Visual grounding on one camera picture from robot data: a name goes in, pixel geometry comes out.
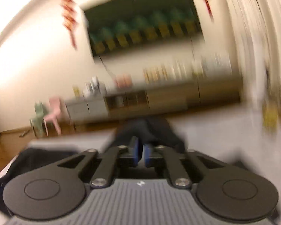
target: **bottle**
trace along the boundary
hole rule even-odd
[[[80,98],[80,90],[78,86],[73,86],[74,95],[76,98]]]
[[[274,96],[271,94],[268,71],[266,71],[266,76],[267,76],[267,84],[266,84],[267,91],[262,106],[263,126],[267,131],[275,132],[277,130],[277,124],[279,118],[278,104]]]
[[[153,70],[153,81],[156,82],[156,81],[159,81],[159,80],[160,80],[159,69],[158,69],[158,67],[154,67],[154,70]]]
[[[84,99],[89,98],[91,96],[91,90],[89,83],[85,83],[85,88],[83,90]]]
[[[143,70],[143,75],[144,75],[144,77],[145,77],[146,83],[147,83],[147,84],[150,83],[149,74],[148,74],[148,70],[147,70],[147,69],[144,69],[144,70]]]
[[[161,70],[162,70],[162,75],[163,75],[164,80],[168,80],[167,69],[165,68],[164,64],[162,64]]]
[[[202,77],[203,75],[204,75],[204,72],[203,72],[203,68],[202,68],[202,61],[203,61],[204,59],[203,58],[201,58],[201,60],[200,59],[195,59],[194,61],[193,61],[193,65],[192,65],[192,71],[193,71],[193,75],[195,76],[195,77]]]
[[[173,77],[176,80],[181,79],[181,67],[179,62],[175,62],[172,66],[172,73],[173,73]]]
[[[181,77],[182,78],[186,78],[187,77],[187,72],[186,72],[186,68],[185,68],[185,64],[184,63],[180,63],[180,69],[181,69]]]
[[[96,91],[100,88],[100,83],[99,83],[99,80],[98,80],[98,77],[97,76],[93,76],[92,77],[92,87],[93,87],[93,90]]]

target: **fabric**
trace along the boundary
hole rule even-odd
[[[36,148],[28,148],[22,151],[11,164],[6,175],[0,178],[0,211],[11,216],[2,198],[3,188],[10,180],[20,174],[57,162],[74,154],[76,154],[76,152],[48,151]]]
[[[168,146],[179,153],[185,151],[185,143],[173,132],[167,120],[163,118],[145,117],[127,122],[118,129],[110,147],[128,145],[133,136],[139,139],[139,160],[143,153],[142,146],[147,143],[153,146]]]

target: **black circular cover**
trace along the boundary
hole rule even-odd
[[[12,179],[3,190],[7,208],[32,220],[49,220],[74,210],[85,197],[83,182],[71,170],[37,169]]]
[[[237,167],[210,170],[198,184],[196,195],[207,210],[234,221],[262,219],[278,202],[270,181]]]

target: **cabinet door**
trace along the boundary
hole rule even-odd
[[[147,90],[150,110],[164,112],[186,110],[200,103],[197,84],[184,84]]]
[[[88,101],[87,105],[90,112],[89,119],[100,119],[108,116],[104,99]]]
[[[71,121],[83,121],[89,117],[88,106],[86,102],[67,105]]]
[[[198,82],[201,104],[239,101],[242,87],[240,77],[201,80]]]

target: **pink chair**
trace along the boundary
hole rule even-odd
[[[49,99],[50,107],[52,112],[44,116],[44,124],[46,128],[46,133],[48,136],[47,123],[53,123],[58,135],[61,135],[61,128],[57,122],[58,117],[61,116],[61,100],[58,97],[53,97]]]

